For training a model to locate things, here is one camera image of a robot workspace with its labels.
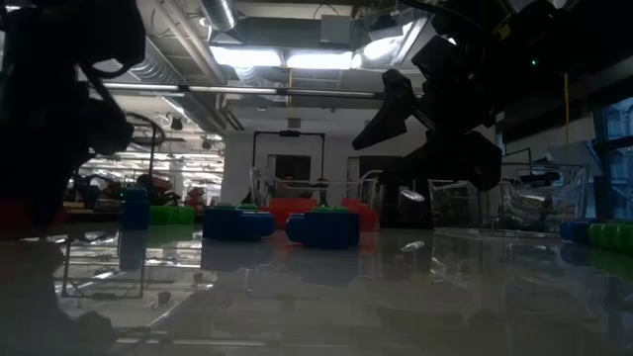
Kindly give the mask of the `round metal air duct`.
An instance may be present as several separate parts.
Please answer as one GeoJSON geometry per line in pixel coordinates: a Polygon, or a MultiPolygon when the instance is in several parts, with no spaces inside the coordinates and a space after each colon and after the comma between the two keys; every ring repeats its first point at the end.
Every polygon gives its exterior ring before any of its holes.
{"type": "Polygon", "coordinates": [[[237,24],[237,16],[231,0],[199,0],[201,10],[209,25],[218,32],[232,30],[237,24]]]}

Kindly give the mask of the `grey metal box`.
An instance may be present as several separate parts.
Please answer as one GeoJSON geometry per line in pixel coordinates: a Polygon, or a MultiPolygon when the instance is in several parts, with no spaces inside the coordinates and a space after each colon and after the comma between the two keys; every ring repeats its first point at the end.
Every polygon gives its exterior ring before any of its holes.
{"type": "Polygon", "coordinates": [[[349,45],[351,39],[351,20],[347,16],[321,15],[320,39],[322,44],[349,45]]]}

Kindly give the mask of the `dark workbench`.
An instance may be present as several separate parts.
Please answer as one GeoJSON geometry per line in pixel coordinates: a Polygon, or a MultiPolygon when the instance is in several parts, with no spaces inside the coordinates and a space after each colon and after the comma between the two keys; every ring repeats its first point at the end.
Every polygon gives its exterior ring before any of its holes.
{"type": "Polygon", "coordinates": [[[64,202],[62,221],[64,223],[114,223],[121,218],[121,212],[101,212],[85,207],[83,202],[64,202]]]}

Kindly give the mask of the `black station frame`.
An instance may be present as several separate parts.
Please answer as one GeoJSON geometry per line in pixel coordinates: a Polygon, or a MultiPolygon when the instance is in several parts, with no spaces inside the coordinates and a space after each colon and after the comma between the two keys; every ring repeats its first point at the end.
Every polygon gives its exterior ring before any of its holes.
{"type": "Polygon", "coordinates": [[[154,161],[156,148],[164,143],[164,130],[152,119],[133,112],[126,113],[128,123],[133,126],[133,136],[130,144],[149,149],[147,172],[136,179],[136,183],[147,192],[148,199],[153,203],[157,198],[154,178],[154,161]]]}
{"type": "Polygon", "coordinates": [[[252,136],[252,151],[251,151],[251,168],[256,167],[256,152],[257,152],[257,138],[261,134],[266,135],[277,135],[281,137],[300,137],[302,135],[305,136],[318,136],[321,139],[321,147],[320,147],[320,177],[324,178],[324,163],[325,163],[325,143],[326,143],[326,134],[325,133],[302,133],[300,131],[294,130],[284,130],[284,131],[254,131],[252,136]]]}

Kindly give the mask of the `blue-lit window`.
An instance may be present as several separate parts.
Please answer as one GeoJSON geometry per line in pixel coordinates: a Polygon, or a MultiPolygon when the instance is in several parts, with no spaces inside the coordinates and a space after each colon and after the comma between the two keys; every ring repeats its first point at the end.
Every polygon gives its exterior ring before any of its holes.
{"type": "Polygon", "coordinates": [[[596,215],[633,221],[633,97],[594,112],[602,175],[595,180],[596,215]]]}

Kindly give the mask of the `long grey metal pipe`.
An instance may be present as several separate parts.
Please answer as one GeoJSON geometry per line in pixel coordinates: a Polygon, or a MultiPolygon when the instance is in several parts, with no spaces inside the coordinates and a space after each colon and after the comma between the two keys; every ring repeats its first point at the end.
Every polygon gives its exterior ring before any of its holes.
{"type": "Polygon", "coordinates": [[[148,91],[155,93],[213,93],[213,94],[242,94],[264,96],[305,96],[305,97],[331,97],[348,99],[382,100],[382,92],[342,91],[302,89],[285,87],[244,87],[244,86],[198,86],[184,84],[142,84],[106,82],[104,86],[112,90],[148,91]]]}

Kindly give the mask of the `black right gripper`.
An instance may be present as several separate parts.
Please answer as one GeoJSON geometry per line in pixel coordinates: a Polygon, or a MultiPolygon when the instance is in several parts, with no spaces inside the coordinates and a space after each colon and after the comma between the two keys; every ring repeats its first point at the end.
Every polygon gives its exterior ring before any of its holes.
{"type": "MultiPolygon", "coordinates": [[[[457,45],[433,37],[412,58],[425,78],[416,107],[436,126],[454,133],[430,133],[409,156],[413,175],[466,180],[490,191],[500,180],[501,149],[481,133],[497,113],[534,90],[534,39],[525,31],[495,34],[482,43],[457,45]]],[[[407,132],[412,115],[410,80],[396,69],[382,74],[384,101],[375,117],[352,141],[364,149],[407,132]]]]}

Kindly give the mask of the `small blue toy block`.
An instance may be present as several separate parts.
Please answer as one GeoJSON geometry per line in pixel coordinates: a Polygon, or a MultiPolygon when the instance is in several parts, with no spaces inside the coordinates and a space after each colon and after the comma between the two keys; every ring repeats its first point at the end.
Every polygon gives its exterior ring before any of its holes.
{"type": "Polygon", "coordinates": [[[147,191],[132,187],[124,192],[121,226],[124,230],[146,230],[149,226],[150,203],[147,191]]]}

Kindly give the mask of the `red machine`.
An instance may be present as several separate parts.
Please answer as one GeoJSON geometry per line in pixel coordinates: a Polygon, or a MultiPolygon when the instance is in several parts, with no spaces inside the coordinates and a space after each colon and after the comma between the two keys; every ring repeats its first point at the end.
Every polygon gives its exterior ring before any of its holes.
{"type": "Polygon", "coordinates": [[[195,209],[203,208],[206,203],[206,191],[202,187],[194,187],[187,192],[185,204],[195,209]]]}

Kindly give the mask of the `black cabinet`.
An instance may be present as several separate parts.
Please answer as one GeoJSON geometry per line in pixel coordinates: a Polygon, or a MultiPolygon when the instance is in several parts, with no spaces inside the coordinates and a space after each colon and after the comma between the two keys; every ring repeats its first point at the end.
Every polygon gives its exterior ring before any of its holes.
{"type": "Polygon", "coordinates": [[[377,179],[383,170],[399,159],[399,156],[389,155],[349,156],[347,159],[347,179],[350,182],[361,180],[348,191],[347,197],[360,199],[377,209],[384,226],[395,225],[404,219],[406,199],[400,191],[409,189],[411,181],[401,179],[375,185],[371,180],[377,179]]]}

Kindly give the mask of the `dark wall screen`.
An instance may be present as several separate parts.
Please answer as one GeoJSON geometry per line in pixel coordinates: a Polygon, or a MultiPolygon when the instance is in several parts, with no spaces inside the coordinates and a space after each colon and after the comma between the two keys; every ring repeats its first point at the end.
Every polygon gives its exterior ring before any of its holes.
{"type": "Polygon", "coordinates": [[[307,155],[276,155],[275,176],[280,179],[309,180],[312,159],[307,155]]]}

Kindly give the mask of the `clear plastic bin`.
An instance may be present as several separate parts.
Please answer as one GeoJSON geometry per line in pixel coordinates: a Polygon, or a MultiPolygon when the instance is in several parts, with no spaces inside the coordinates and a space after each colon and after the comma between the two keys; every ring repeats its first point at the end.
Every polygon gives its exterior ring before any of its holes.
{"type": "Polygon", "coordinates": [[[291,215],[311,211],[349,212],[359,216],[360,230],[380,227],[383,188],[381,170],[370,170],[356,180],[292,180],[251,168],[249,202],[271,213],[278,229],[285,229],[291,215]]]}
{"type": "Polygon", "coordinates": [[[437,228],[555,234],[586,214],[588,168],[553,163],[504,163],[489,191],[468,181],[431,180],[430,211],[437,228]]]}

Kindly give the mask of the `long green toy block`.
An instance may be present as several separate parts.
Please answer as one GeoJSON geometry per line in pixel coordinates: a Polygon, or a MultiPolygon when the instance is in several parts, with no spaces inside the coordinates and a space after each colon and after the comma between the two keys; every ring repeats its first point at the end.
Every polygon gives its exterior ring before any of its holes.
{"type": "Polygon", "coordinates": [[[193,207],[151,206],[149,223],[154,225],[193,224],[195,210],[193,207]]]}
{"type": "Polygon", "coordinates": [[[633,222],[596,222],[588,228],[593,246],[633,254],[633,222]]]}

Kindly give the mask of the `bright fluorescent light panel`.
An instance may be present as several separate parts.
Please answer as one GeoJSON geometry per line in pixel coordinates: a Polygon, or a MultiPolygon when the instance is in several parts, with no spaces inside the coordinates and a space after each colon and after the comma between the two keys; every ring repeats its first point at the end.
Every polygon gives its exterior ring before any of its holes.
{"type": "Polygon", "coordinates": [[[300,69],[348,70],[352,58],[352,51],[296,50],[286,58],[286,66],[300,69]]]}
{"type": "Polygon", "coordinates": [[[279,52],[273,49],[211,46],[210,51],[218,64],[232,67],[278,67],[282,65],[279,52]]]}

